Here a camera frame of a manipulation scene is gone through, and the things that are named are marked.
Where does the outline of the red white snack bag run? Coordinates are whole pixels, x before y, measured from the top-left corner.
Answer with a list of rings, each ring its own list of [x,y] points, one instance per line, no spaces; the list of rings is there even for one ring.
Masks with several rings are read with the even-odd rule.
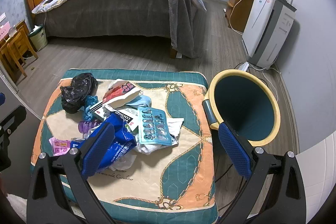
[[[102,103],[116,109],[142,94],[142,90],[130,81],[117,79],[108,86]]]

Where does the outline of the white air purifier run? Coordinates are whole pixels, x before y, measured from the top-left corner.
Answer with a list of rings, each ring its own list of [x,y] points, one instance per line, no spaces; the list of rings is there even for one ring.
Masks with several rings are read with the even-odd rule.
[[[241,38],[246,60],[260,68],[277,59],[297,9],[287,0],[254,0]]]

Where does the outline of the yellow teal trash bin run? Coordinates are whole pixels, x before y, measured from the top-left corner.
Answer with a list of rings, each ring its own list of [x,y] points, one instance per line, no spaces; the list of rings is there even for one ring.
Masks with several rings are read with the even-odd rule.
[[[221,123],[254,146],[265,146],[278,134],[281,115],[271,90],[256,76],[238,69],[218,73],[202,102],[211,129]]]

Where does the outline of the light blue face mask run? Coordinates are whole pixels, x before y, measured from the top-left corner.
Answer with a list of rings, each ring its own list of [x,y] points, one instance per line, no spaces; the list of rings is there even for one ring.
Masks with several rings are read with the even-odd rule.
[[[126,103],[126,106],[138,109],[139,107],[151,107],[151,98],[145,95],[135,97],[135,99]]]

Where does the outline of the white tissue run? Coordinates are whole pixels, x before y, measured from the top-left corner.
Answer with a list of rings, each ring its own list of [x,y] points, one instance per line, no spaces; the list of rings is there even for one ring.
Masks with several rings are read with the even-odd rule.
[[[171,146],[178,145],[178,139],[183,122],[184,122],[183,118],[167,118],[167,126],[172,140]],[[162,145],[162,144],[140,144],[138,135],[135,136],[135,139],[137,141],[137,145],[134,149],[137,152],[143,153],[145,155],[150,155],[152,152],[156,150],[170,147],[170,145]]]

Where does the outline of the blue blister pill pack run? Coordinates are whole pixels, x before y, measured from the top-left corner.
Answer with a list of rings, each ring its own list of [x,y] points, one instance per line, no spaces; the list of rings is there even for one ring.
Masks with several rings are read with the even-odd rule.
[[[163,110],[139,107],[138,138],[141,144],[172,145]]]

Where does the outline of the purple plastic bottle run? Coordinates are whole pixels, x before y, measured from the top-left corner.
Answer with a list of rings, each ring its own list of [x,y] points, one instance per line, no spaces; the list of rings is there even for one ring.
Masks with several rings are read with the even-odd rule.
[[[78,131],[81,134],[87,134],[92,128],[99,126],[100,123],[101,123],[100,120],[80,121],[78,123]]]

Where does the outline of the wooden chair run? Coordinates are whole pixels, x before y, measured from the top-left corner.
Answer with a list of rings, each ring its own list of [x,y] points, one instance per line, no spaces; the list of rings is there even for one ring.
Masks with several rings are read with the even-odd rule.
[[[1,39],[1,65],[5,68],[10,79],[16,82],[20,75],[26,77],[24,66],[26,60],[23,55],[27,52],[37,60],[38,55],[29,38],[29,29],[25,20],[21,20],[16,26],[16,32],[13,37],[9,34]]]

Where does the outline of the black plastic bag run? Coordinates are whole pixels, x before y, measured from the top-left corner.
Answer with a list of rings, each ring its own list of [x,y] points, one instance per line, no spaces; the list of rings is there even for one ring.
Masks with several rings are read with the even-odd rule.
[[[92,73],[81,73],[75,76],[70,85],[61,86],[62,108],[69,114],[75,114],[85,105],[87,96],[91,96],[98,86]]]

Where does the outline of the blue plastic wrapper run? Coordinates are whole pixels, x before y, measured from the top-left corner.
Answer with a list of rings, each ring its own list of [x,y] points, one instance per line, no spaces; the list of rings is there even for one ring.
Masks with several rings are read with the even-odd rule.
[[[103,150],[104,155],[101,157],[97,171],[104,170],[116,162],[118,159],[130,152],[135,146],[135,137],[126,128],[126,121],[117,113],[112,113],[98,128],[82,141],[71,141],[70,148],[80,149],[89,139],[96,137],[98,132],[104,129],[103,139],[93,148],[89,160],[97,159],[97,152]]]

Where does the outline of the small white green bin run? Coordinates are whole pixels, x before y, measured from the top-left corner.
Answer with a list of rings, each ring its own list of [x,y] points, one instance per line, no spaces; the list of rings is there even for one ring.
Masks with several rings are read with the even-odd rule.
[[[34,47],[37,49],[37,52],[42,50],[48,44],[45,27],[43,24],[35,26],[34,29],[29,33],[29,38]]]

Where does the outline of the white green medicine box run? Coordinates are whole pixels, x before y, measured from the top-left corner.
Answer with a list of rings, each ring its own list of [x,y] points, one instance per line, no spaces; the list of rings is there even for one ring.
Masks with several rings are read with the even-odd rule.
[[[89,110],[96,118],[101,121],[106,120],[112,113],[117,113],[127,122],[127,125],[132,132],[135,132],[138,129],[139,113],[138,110],[132,107],[122,106],[114,109],[100,101],[93,105]]]

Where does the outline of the pink snack wrapper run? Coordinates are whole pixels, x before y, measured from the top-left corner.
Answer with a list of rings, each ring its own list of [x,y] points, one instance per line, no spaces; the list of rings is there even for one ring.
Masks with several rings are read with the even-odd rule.
[[[70,150],[71,146],[70,140],[60,140],[55,137],[51,137],[49,139],[49,143],[52,147],[52,153],[54,156],[65,155]]]

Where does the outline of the white power strip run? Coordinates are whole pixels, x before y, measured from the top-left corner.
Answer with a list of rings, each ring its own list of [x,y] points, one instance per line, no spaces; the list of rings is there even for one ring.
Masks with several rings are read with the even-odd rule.
[[[239,67],[238,67],[238,70],[244,71],[244,72],[248,71],[248,69],[249,69],[249,63],[248,62],[244,62],[241,65],[239,65]]]

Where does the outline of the teal crumpled wrapper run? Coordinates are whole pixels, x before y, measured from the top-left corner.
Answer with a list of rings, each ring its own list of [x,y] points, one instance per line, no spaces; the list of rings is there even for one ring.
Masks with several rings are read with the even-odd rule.
[[[84,102],[83,121],[90,122],[93,119],[93,114],[90,108],[98,102],[97,96],[86,96]]]

